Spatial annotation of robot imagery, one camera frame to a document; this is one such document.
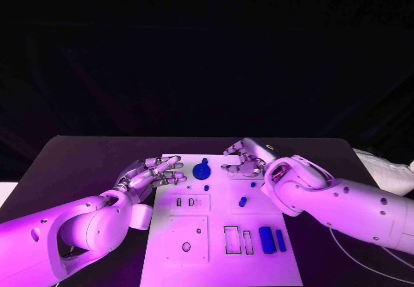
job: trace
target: cable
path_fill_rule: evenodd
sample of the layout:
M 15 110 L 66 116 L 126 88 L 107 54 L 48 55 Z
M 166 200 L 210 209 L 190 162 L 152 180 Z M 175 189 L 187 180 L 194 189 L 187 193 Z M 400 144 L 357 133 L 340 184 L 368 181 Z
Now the cable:
M 394 279 L 394 280 L 397 280 L 397 281 L 402 281 L 402 282 L 405 282 L 405 283 L 409 283 L 409 284 L 413 284 L 413 285 L 414 285 L 414 282 L 407 281 L 407 280 L 403 280 L 403 279 L 400 279 L 400 278 L 396 278 L 396 277 L 393 277 L 393 276 L 390 276 L 390 275 L 381 273 L 380 271 L 374 270 L 374 269 L 370 268 L 368 266 L 366 266 L 366 265 L 350 255 L 350 253 L 345 251 L 344 247 L 341 246 L 341 244 L 340 244 L 340 242 L 338 242 L 338 239 L 337 239 L 337 237 L 335 237 L 335 234 L 334 234 L 334 232 L 332 232 L 332 229 L 329 229 L 329 231 L 331 231 L 331 234 L 332 234 L 332 238 L 334 238 L 334 240 L 335 240 L 335 242 L 337 242 L 337 245 L 338 245 L 340 248 L 342 249 L 344 253 L 347 254 L 347 256 L 348 256 L 364 268 L 367 268 L 368 270 L 371 270 L 371 271 L 376 272 L 377 274 L 380 274 L 380 275 L 383 275 L 383 276 L 386 276 L 386 277 L 389 277 L 389 278 L 392 278 L 392 279 Z
M 410 266 L 414 269 L 414 265 L 412 265 L 405 259 L 402 259 L 390 250 L 389 248 L 383 247 L 383 249 L 390 253 L 390 255 L 399 259 L 407 266 Z

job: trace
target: blue object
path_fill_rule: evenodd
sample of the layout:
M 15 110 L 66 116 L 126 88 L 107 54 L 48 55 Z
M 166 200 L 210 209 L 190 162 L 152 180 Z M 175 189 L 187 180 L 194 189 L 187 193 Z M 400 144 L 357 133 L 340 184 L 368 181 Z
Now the blue object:
M 275 237 L 272 235 L 272 229 L 269 226 L 265 226 L 259 229 L 262 235 L 262 247 L 265 254 L 276 253 Z
M 249 199 L 243 196 L 241 200 L 240 200 L 240 207 L 246 206 L 246 202 L 249 201 Z
M 210 163 L 208 159 L 204 158 L 203 162 L 197 164 L 195 168 L 192 169 L 192 175 L 201 181 L 204 181 L 211 175 L 211 169 L 210 169 L 208 163 Z
M 285 252 L 288 250 L 288 247 L 285 246 L 283 232 L 280 230 L 276 230 L 276 238 L 279 239 L 279 249 L 282 252 Z

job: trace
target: dark tabletop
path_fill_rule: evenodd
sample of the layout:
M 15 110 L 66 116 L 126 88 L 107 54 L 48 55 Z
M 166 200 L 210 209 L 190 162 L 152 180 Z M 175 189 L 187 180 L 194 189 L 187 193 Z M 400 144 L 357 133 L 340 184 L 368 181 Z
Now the dark tabletop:
M 125 167 L 162 154 L 221 154 L 240 138 L 110 138 L 58 136 L 47 144 L 0 208 L 0 223 L 112 189 Z M 342 139 L 263 139 L 280 156 L 299 154 L 335 177 L 377 186 Z M 155 194 L 146 199 L 154 205 Z M 285 216 L 305 286 L 409 286 L 363 268 L 344 254 L 329 230 L 305 212 Z M 376 270 L 414 281 L 414 270 L 376 245 L 338 233 L 350 254 Z M 66 286 L 139 286 L 149 231 L 130 229 L 115 252 Z M 409 261 L 413 256 L 397 252 Z

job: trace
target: black background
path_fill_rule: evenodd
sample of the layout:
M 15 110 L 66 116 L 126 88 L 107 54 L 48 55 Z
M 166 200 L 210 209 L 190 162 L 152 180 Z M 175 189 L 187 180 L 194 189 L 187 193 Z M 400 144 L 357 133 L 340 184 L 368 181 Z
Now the black background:
M 55 135 L 340 137 L 413 156 L 413 4 L 9 3 L 2 179 Z

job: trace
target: robotic arm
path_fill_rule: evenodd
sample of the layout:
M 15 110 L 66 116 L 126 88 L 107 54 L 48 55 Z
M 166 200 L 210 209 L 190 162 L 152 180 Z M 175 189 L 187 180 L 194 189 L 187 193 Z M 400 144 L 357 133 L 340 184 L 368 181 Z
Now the robotic arm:
M 273 147 L 246 138 L 224 154 L 240 153 L 241 164 L 224 165 L 246 176 L 265 173 L 262 191 L 291 216 L 306 211 L 354 238 L 414 254 L 414 201 L 379 188 L 337 179 L 301 156 L 278 158 Z
M 0 224 L 0 286 L 53 286 L 122 244 L 129 227 L 146 230 L 152 207 L 142 204 L 154 188 L 187 181 L 181 157 L 136 161 L 102 193 Z M 61 257 L 57 237 L 84 251 Z

